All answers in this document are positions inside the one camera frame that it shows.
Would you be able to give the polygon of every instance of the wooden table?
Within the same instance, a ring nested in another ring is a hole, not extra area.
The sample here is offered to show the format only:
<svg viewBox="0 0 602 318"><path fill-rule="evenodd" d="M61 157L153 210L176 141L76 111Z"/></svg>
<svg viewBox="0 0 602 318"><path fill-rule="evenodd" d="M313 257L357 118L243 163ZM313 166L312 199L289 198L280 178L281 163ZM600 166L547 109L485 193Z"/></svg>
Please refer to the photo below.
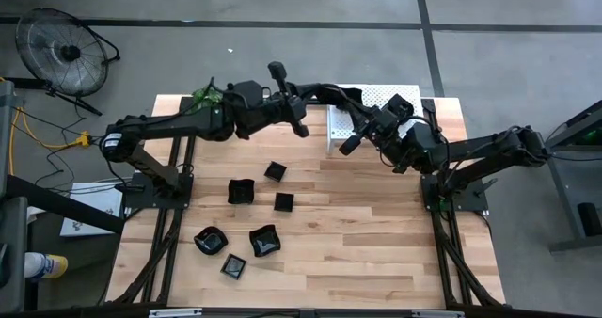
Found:
<svg viewBox="0 0 602 318"><path fill-rule="evenodd" d="M180 98L157 96L153 115L175 113ZM458 99L435 101L445 136L450 141L466 139ZM236 137L225 143L197 140L195 187L182 221L169 305L443 308L433 227L421 204L419 174L392 174L370 144L362 144L347 157L336 150L326 156L323 106L309 107L304 123L310 132L307 138L294 135L290 125L279 124L248 141ZM170 147L171 140L146 144L146 150L163 164ZM281 183L263 177L272 160L288 167ZM228 204L230 179L243 178L255 180L254 203ZM295 194L292 213L273 210L276 192ZM148 209L126 223L107 300L122 294L146 263L156 216L157 211ZM282 249L255 258L248 232L266 224L276 224ZM210 225L230 240L216 256L202 254L193 243L193 236ZM460 213L458 225L467 264L488 291L503 301L494 249L483 220ZM238 281L219 272L229 253L247 261ZM162 269L160 264L153 297L160 288ZM454 293L460 298L455 268L451 273Z"/></svg>

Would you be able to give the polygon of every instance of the spray can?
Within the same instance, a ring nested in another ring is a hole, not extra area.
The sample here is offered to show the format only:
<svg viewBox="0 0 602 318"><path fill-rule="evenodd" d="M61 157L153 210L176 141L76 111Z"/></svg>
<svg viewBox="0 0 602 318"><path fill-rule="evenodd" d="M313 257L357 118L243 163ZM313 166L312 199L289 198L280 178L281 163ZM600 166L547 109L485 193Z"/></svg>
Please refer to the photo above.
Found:
<svg viewBox="0 0 602 318"><path fill-rule="evenodd" d="M62 256L27 252L25 253L26 278L59 278L67 270L67 258Z"/></svg>

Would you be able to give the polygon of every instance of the gray floor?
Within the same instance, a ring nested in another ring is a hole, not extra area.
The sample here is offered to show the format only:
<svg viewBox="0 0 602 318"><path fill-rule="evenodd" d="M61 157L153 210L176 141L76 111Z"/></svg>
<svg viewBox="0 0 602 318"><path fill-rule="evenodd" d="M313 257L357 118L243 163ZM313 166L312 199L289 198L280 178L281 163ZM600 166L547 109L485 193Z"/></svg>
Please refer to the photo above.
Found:
<svg viewBox="0 0 602 318"><path fill-rule="evenodd" d="M601 0L427 0L433 23L600 24ZM77 16L239 21L419 22L416 0L0 0L0 13L59 8ZM76 129L101 134L127 114L149 113L158 93L187 93L214 75L218 84L269 83L265 65L285 63L291 81L418 84L432 96L420 31L97 27L123 59L104 88L88 98L104 112ZM0 72L27 75L14 50L13 26L0 25ZM601 34L435 33L446 96L461 99L469 135L531 124L547 135L602 96ZM69 124L72 107L36 91L21 92L29 112ZM45 140L60 134L33 123ZM18 135L17 175L50 172L48 154ZM65 152L78 182L110 177L95 149ZM131 170L118 167L120 173ZM600 315L602 249L551 256L547 246L570 237L546 167L499 173L487 191L494 245L509 304L523 309ZM66 182L67 173L46 185ZM103 241L103 246L115 242ZM101 274L94 264L89 274ZM82 285L85 269L48 292L50 307L73 305L61 289L81 287L78 305L95 302L103 281Z"/></svg>

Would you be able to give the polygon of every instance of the fan grille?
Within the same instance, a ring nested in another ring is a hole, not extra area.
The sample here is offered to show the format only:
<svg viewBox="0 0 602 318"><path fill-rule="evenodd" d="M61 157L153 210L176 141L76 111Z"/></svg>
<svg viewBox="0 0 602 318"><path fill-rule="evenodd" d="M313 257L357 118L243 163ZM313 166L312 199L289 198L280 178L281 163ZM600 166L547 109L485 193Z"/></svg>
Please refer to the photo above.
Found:
<svg viewBox="0 0 602 318"><path fill-rule="evenodd" d="M36 8L17 24L17 50L25 66L50 88L70 96L98 91L108 74L100 40L75 17L51 8Z"/></svg>

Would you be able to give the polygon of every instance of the small black container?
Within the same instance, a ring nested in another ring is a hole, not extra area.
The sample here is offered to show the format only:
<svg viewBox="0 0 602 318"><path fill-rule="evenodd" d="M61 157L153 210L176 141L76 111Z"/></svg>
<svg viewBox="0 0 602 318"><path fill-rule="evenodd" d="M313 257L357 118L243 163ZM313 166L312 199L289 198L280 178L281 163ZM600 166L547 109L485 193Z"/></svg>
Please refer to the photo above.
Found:
<svg viewBox="0 0 602 318"><path fill-rule="evenodd" d="M255 181L230 180L228 184L228 203L230 204L250 204L255 198Z"/></svg>
<svg viewBox="0 0 602 318"><path fill-rule="evenodd" d="M293 211L294 195L283 194L276 192L276 201L274 202L274 210L292 212Z"/></svg>
<svg viewBox="0 0 602 318"><path fill-rule="evenodd" d="M276 182L280 182L282 180L282 176L284 176L284 172L286 171L286 167L282 164L278 164L276 162L270 163L270 166L267 167L265 173L263 175L271 180Z"/></svg>
<svg viewBox="0 0 602 318"><path fill-rule="evenodd" d="M224 232L216 227L203 229L195 236L194 240L200 252L209 256L221 251L228 244L228 238L226 238Z"/></svg>
<svg viewBox="0 0 602 318"><path fill-rule="evenodd" d="M248 233L255 257L263 257L280 250L280 239L275 225L266 225Z"/></svg>
<svg viewBox="0 0 602 318"><path fill-rule="evenodd" d="M224 266L222 266L221 273L224 275L228 275L236 280L238 280L243 274L243 269L245 269L246 261L242 258L236 257L233 254L229 254L224 262Z"/></svg>

